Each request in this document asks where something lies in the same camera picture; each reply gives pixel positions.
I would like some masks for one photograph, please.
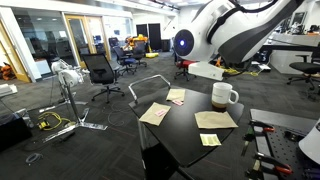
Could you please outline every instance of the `black office chair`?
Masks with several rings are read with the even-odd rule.
[[[291,82],[293,81],[306,81],[306,83],[311,84],[310,90],[314,90],[315,87],[314,87],[313,81],[320,82],[320,80],[313,78],[312,75],[320,72],[320,64],[308,63],[307,55],[297,55],[297,56],[302,57],[303,62],[294,62],[294,63],[291,63],[289,66],[295,70],[303,72],[305,75],[290,77],[288,79],[289,82],[287,82],[287,84],[291,84]]]
[[[147,62],[141,62],[141,59],[145,57],[145,54],[146,54],[145,46],[146,46],[146,43],[143,40],[135,40],[131,57],[138,61],[138,65],[143,64],[145,67],[147,67]]]
[[[120,70],[120,72],[122,71],[121,75],[123,75],[125,72],[129,73],[129,71],[134,74],[134,72],[137,71],[137,62],[134,58],[131,58],[132,53],[125,54],[119,46],[115,46],[113,49],[117,54],[118,64],[124,67],[124,69]]]
[[[91,83],[105,86],[105,89],[102,89],[100,93],[92,97],[92,101],[95,100],[95,97],[104,93],[107,93],[107,103],[109,103],[109,94],[111,92],[121,93],[122,96],[124,96],[124,92],[120,91],[120,88],[115,86],[116,75],[104,54],[85,54],[82,55],[82,57],[90,71]]]

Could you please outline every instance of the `black table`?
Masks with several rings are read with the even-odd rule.
[[[137,102],[131,102],[129,106],[138,119],[149,109],[153,102],[171,106],[170,111],[159,126],[141,123],[138,120],[142,156],[144,158],[144,152],[148,150],[148,147],[146,147],[148,139],[144,129],[144,127],[147,127],[159,141],[159,148],[162,148],[170,156],[168,159],[173,162],[174,169],[181,174],[181,169],[177,169],[177,167],[190,167],[216,148],[203,146],[200,133],[217,134],[219,140],[223,142],[230,135],[233,128],[210,130],[198,128],[194,114],[201,111],[212,111],[211,95],[186,89],[184,105],[176,106],[171,101],[166,100],[168,92],[168,88],[159,89],[153,94],[137,99]],[[235,123],[239,122],[243,108],[244,106],[239,103],[230,105],[227,108]]]
[[[262,111],[258,109],[250,110],[251,119],[261,121],[270,125],[282,126],[290,129],[295,129],[303,132],[309,132],[317,122],[314,119],[307,119],[302,117],[290,116],[280,113],[273,113],[268,111]],[[254,127],[256,133],[262,132],[262,128]],[[256,145],[258,152],[271,156],[271,150],[268,140],[265,136],[256,136]],[[261,162],[261,166],[267,169],[273,169],[274,166],[265,162]],[[272,173],[263,172],[263,178],[265,180],[278,180],[278,176]]]

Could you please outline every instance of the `gray carpet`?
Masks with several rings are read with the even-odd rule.
[[[133,100],[128,85],[136,80],[161,74],[173,85],[210,94],[215,82],[193,76],[189,82],[183,76],[175,80],[174,74],[179,70],[174,66],[171,53],[161,53],[159,57],[145,61],[148,62],[148,67],[140,66],[134,75],[125,73],[118,79],[118,85],[126,96],[111,94],[110,104],[105,103],[103,95],[91,102],[91,97],[98,93],[101,87],[92,86],[88,77],[85,77],[84,84],[72,88],[72,91],[77,92],[77,101],[89,102],[86,106],[77,106],[80,112],[85,107],[90,107],[87,122],[108,125],[107,130],[77,128],[75,136],[68,141],[60,144],[53,144],[53,141],[43,146],[41,139],[52,132],[34,128],[31,139],[0,152],[0,179],[143,179],[137,122],[128,108],[128,103]],[[240,95],[239,102],[245,105],[239,128],[233,131],[221,147],[186,171],[195,179],[245,179],[244,171],[251,168],[254,162],[252,156],[255,145],[251,143],[246,156],[241,157],[241,138],[247,131],[249,110],[252,108],[318,119],[319,100],[313,101],[306,97],[304,92],[308,85],[303,81],[287,85],[288,77],[273,68],[270,73],[260,73],[257,77],[244,74],[225,80],[234,86]],[[13,111],[39,108],[57,102],[61,97],[57,78],[33,84],[17,80],[0,81],[0,84],[2,83],[14,83],[18,87],[17,94],[2,98]],[[154,80],[138,85],[134,90],[138,97],[141,97],[164,86],[162,81]],[[53,111],[61,117],[74,120],[70,105]],[[0,114],[7,113],[10,113],[10,110],[0,103]],[[31,110],[29,113],[36,123],[38,111]],[[33,152],[43,154],[43,159],[29,166],[25,159]],[[184,178],[176,173],[171,179]]]

